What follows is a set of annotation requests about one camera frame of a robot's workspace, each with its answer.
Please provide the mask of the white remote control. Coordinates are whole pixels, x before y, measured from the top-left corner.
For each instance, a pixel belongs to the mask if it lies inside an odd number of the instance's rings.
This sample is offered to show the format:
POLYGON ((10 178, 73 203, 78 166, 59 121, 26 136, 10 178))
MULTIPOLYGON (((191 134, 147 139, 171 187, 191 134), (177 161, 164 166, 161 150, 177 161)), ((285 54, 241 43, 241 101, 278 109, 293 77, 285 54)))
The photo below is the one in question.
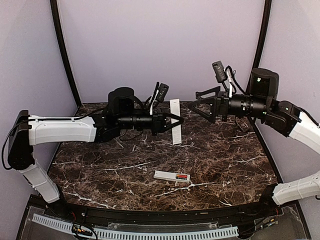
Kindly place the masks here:
POLYGON ((159 171, 156 170, 153 175, 154 179, 158 180, 165 180, 171 182, 181 182, 181 183, 189 183, 190 182, 190 175, 185 173, 175 173, 175 172, 167 172, 167 171, 159 171), (176 175, 187 175, 187 179, 176 179, 176 175))

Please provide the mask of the red battery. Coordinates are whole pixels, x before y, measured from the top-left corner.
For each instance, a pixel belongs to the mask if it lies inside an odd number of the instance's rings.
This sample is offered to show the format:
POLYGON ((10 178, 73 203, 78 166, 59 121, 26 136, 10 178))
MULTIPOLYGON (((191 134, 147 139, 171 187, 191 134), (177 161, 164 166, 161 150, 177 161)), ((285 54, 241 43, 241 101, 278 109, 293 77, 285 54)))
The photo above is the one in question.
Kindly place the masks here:
POLYGON ((187 175, 184 175, 184 174, 177 174, 175 176, 176 179, 182 179, 182 180, 187 180, 188 179, 188 176, 187 175))

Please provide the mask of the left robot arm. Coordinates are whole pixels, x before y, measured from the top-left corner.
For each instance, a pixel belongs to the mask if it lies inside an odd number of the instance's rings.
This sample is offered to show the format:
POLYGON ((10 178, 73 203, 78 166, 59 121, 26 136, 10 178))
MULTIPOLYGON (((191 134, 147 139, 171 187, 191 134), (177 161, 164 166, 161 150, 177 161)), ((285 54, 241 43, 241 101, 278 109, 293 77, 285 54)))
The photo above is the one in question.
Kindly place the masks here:
POLYGON ((152 135, 181 125, 184 119, 173 113, 154 113, 154 101, 163 102, 169 87, 157 84, 153 95, 142 103, 130 87, 119 87, 108 94, 106 107, 78 117, 43 117, 19 112, 2 146, 5 170, 20 172, 40 193, 60 218, 71 213, 58 186, 49 178, 34 157, 33 147, 46 143, 106 143, 120 136, 122 130, 150 130, 152 135))

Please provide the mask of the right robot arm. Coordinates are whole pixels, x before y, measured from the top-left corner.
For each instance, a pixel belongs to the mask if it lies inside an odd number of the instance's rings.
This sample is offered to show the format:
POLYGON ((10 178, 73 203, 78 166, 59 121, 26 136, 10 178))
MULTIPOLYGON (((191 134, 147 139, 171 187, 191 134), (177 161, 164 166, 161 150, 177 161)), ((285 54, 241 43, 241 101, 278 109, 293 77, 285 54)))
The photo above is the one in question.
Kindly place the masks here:
POLYGON ((279 75, 276 72, 252 69, 248 92, 237 94, 234 88, 238 83, 232 68, 214 63, 213 70, 217 82, 229 82, 229 87, 224 91, 218 86, 196 92, 196 101, 188 105, 191 111, 211 123, 216 121, 216 117, 223 121, 228 116, 257 118, 283 136, 303 143, 316 153, 320 152, 320 124, 303 108, 286 100, 277 100, 279 75))

